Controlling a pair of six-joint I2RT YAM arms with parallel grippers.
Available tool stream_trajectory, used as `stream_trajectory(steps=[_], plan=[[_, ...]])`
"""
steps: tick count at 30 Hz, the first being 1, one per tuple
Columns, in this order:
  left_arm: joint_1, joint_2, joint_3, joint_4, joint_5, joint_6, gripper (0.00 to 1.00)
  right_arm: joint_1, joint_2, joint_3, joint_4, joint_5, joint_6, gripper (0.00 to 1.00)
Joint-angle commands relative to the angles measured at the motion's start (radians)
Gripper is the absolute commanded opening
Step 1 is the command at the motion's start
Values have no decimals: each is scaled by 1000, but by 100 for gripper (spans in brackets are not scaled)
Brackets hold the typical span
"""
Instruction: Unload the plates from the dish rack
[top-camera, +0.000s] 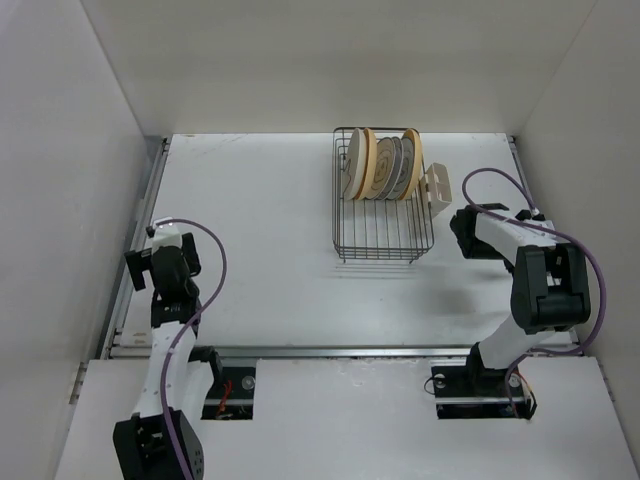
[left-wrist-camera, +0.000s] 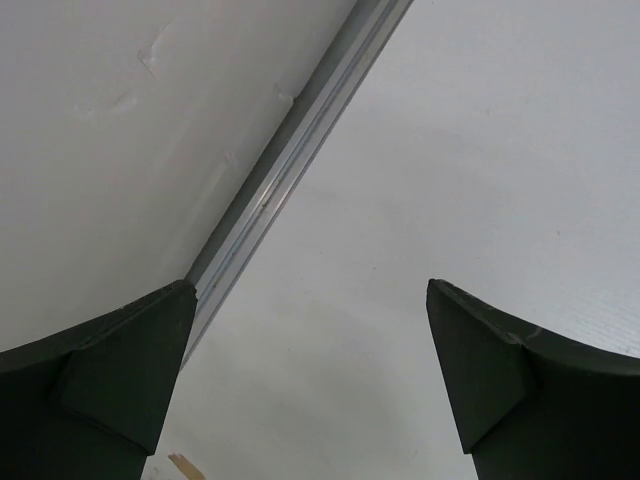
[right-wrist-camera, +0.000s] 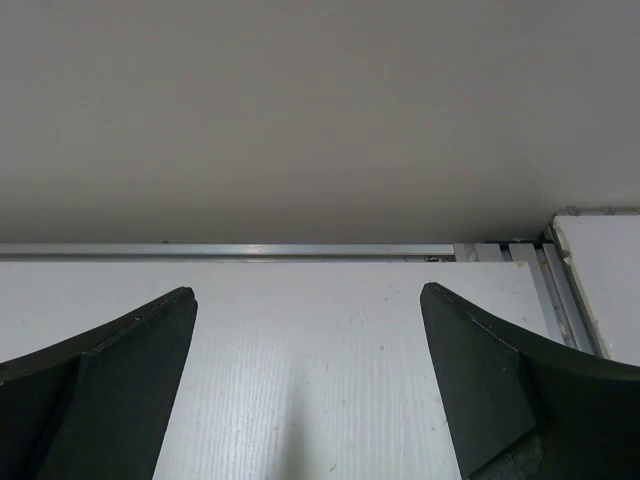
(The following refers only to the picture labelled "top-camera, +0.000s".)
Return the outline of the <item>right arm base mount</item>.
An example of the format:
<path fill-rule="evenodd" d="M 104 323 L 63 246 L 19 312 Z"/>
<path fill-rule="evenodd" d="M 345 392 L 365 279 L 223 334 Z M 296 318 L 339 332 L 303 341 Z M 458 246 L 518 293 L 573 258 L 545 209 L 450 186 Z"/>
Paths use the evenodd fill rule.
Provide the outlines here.
<path fill-rule="evenodd" d="M 538 402 L 518 370 L 505 380 L 499 372 L 485 384 L 474 385 L 463 365 L 434 364 L 423 385 L 435 400 L 439 420 L 521 419 L 529 421 Z"/>

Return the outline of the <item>yellow bear plate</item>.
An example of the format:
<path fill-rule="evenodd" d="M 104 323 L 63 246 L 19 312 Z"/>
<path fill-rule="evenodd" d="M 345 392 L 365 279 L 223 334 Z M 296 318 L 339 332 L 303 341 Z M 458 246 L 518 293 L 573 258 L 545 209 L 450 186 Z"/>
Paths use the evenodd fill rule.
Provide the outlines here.
<path fill-rule="evenodd" d="M 407 151 L 406 157 L 409 159 L 408 165 L 408 181 L 398 197 L 399 200 L 409 199 L 418 185 L 423 165 L 423 146 L 419 132 L 414 128 L 409 128 L 402 136 L 402 140 L 408 140 L 411 143 L 411 151 Z"/>

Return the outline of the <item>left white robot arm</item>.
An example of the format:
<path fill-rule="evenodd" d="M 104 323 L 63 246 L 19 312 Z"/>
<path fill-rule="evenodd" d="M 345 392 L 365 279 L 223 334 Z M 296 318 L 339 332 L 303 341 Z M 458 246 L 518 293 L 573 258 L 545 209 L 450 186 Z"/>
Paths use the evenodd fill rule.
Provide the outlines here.
<path fill-rule="evenodd" d="M 196 431 L 206 397 L 223 387 L 224 373 L 211 346 L 197 346 L 203 311 L 195 277 L 201 262 L 182 220 L 165 217 L 146 229 L 149 247 L 125 260 L 135 290 L 152 289 L 151 354 L 129 418 L 112 439 L 126 479 L 201 479 L 204 450 Z"/>

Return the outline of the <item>cream white plate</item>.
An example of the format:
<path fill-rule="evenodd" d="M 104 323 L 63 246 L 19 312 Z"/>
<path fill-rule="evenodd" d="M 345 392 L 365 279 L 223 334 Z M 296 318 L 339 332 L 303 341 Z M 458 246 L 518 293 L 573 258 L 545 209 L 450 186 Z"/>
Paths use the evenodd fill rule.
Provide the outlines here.
<path fill-rule="evenodd" d="M 355 128 L 347 149 L 342 195 L 353 200 L 360 191 L 367 164 L 367 138 L 364 130 Z"/>

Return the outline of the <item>green rim text plate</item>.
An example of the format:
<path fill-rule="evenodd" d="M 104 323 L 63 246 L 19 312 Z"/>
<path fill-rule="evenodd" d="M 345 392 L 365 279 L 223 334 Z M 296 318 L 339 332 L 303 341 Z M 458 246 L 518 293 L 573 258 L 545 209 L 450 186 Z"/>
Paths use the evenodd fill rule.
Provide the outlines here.
<path fill-rule="evenodd" d="M 394 165 L 388 185 L 386 200 L 394 200 L 399 195 L 399 185 L 406 176 L 402 140 L 399 137 L 393 137 L 392 141 L 394 145 Z"/>

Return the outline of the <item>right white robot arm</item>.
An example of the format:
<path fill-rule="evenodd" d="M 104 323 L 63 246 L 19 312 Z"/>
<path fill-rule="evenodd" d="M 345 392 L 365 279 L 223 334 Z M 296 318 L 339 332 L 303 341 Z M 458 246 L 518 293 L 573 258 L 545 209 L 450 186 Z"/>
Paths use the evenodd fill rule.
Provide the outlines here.
<path fill-rule="evenodd" d="M 509 367 L 557 332 L 591 314 L 586 259 L 579 247 L 550 234 L 541 213 L 515 213 L 500 203 L 466 206 L 450 228 L 466 259 L 500 260 L 512 277 L 510 314 L 471 348 L 463 381 L 485 395 L 504 382 Z"/>

